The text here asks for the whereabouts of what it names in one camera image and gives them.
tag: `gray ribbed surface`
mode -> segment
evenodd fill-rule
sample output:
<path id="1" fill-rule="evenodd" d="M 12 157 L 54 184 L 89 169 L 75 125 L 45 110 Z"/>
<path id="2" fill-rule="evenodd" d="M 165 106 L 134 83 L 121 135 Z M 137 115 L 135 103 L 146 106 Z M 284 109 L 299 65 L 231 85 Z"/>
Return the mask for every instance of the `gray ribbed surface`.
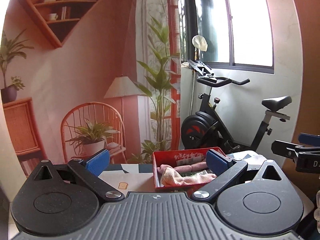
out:
<path id="1" fill-rule="evenodd" d="M 40 238 L 19 234 L 14 240 L 253 240 L 218 220 L 210 205 L 189 200 L 184 193 L 129 193 L 107 203 L 83 229 L 66 236 Z M 293 233 L 274 240 L 298 239 Z"/>

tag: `green plant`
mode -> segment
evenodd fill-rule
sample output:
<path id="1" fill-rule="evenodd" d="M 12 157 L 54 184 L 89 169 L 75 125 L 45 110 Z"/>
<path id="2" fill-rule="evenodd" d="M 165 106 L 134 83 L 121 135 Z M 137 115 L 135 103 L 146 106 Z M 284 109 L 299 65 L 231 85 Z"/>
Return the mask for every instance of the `green plant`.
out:
<path id="1" fill-rule="evenodd" d="M 171 84 L 171 74 L 174 72 L 166 69 L 166 65 L 173 58 L 180 57 L 180 54 L 170 55 L 169 53 L 169 27 L 162 25 L 154 17 L 151 17 L 152 23 L 148 23 L 150 29 L 154 33 L 157 40 L 153 40 L 151 35 L 148 35 L 149 47 L 155 55 L 158 63 L 151 68 L 148 64 L 138 61 L 138 63 L 148 72 L 145 76 L 148 84 L 151 86 L 149 90 L 143 84 L 136 82 L 136 86 L 149 97 L 154 105 L 155 111 L 150 113 L 151 119 L 157 123 L 155 131 L 156 141 L 159 143 L 159 150 L 166 150 L 167 138 L 167 122 L 164 117 L 170 110 L 171 104 L 176 101 L 170 97 L 170 90 L 174 89 Z"/>
<path id="2" fill-rule="evenodd" d="M 141 144 L 143 149 L 142 153 L 139 155 L 132 154 L 132 158 L 128 161 L 133 163 L 152 163 L 152 155 L 160 149 L 160 143 L 153 143 L 152 141 L 144 140 L 144 143 Z"/>
<path id="3" fill-rule="evenodd" d="M 86 123 L 85 127 L 70 126 L 74 128 L 77 136 L 66 142 L 71 142 L 71 145 L 75 146 L 75 149 L 81 145 L 107 141 L 107 138 L 111 138 L 113 134 L 119 133 L 119 131 L 113 130 L 113 127 L 107 123 L 97 123 L 96 121 L 92 123 L 88 119 L 84 119 L 84 121 Z"/>
<path id="4" fill-rule="evenodd" d="M 20 77 L 17 77 L 17 76 L 11 77 L 11 81 L 12 81 L 12 86 L 14 86 L 17 91 L 19 91 L 20 89 L 23 90 L 23 88 L 25 87 Z"/>
<path id="5" fill-rule="evenodd" d="M 1 38 L 1 46 L 0 46 L 0 68 L 2 71 L 3 79 L 4 79 L 4 87 L 7 87 L 6 83 L 6 72 L 8 69 L 8 64 L 15 58 L 15 57 L 23 57 L 24 59 L 27 58 L 27 54 L 21 50 L 23 49 L 34 49 L 34 47 L 25 46 L 23 43 L 28 40 L 18 41 L 20 36 L 25 32 L 24 29 L 17 37 L 13 40 L 8 40 L 7 36 L 5 35 L 4 31 L 2 31 L 2 38 Z"/>

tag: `pink cloth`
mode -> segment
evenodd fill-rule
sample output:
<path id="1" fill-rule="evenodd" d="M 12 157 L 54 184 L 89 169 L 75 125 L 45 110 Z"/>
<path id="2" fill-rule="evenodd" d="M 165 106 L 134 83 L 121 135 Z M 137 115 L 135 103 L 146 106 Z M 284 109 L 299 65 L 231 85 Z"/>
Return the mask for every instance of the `pink cloth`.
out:
<path id="1" fill-rule="evenodd" d="M 167 167 L 162 175 L 161 183 L 164 186 L 189 186 L 194 184 L 209 183 L 217 176 L 213 173 L 196 174 L 190 177 L 181 177 L 181 175 L 171 167 Z"/>
<path id="2" fill-rule="evenodd" d="M 194 171 L 201 171 L 208 168 L 206 161 L 202 161 L 199 163 L 195 163 L 192 165 L 184 165 L 184 166 L 177 166 L 172 168 L 170 165 L 162 164 L 160 167 L 157 167 L 159 173 L 163 174 L 166 168 L 171 168 L 176 170 L 178 173 L 185 173 L 185 172 L 194 172 Z"/>

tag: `orange chair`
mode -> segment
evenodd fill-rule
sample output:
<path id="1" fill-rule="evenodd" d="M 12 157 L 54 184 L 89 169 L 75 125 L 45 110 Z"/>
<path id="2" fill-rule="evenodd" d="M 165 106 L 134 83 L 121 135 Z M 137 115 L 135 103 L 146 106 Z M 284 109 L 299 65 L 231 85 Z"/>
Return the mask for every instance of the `orange chair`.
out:
<path id="1" fill-rule="evenodd" d="M 114 130 L 119 131 L 112 138 L 107 139 L 107 143 L 115 142 L 119 144 L 115 152 L 110 154 L 110 162 L 114 163 L 113 157 L 121 154 L 123 163 L 127 163 L 125 158 L 125 136 L 124 136 L 124 124 L 119 112 L 110 105 L 90 102 L 79 105 L 67 113 L 61 122 L 60 132 L 62 141 L 62 150 L 65 163 L 68 163 L 74 157 L 80 157 L 82 159 L 90 158 L 82 147 L 76 148 L 75 145 L 70 142 L 66 142 L 77 136 L 76 129 L 74 127 L 84 126 L 84 119 L 88 119 L 91 122 L 94 120 L 97 123 L 106 122 L 109 123 Z"/>

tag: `bike seat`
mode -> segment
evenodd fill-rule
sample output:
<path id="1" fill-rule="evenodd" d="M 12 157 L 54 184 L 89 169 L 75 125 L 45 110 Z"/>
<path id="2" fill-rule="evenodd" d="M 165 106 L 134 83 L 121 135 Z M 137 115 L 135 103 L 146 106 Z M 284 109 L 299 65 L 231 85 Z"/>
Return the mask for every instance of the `bike seat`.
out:
<path id="1" fill-rule="evenodd" d="M 280 98 L 268 98 L 262 101 L 262 105 L 271 110 L 272 112 L 277 112 L 290 103 L 292 103 L 292 98 L 290 96 Z"/>

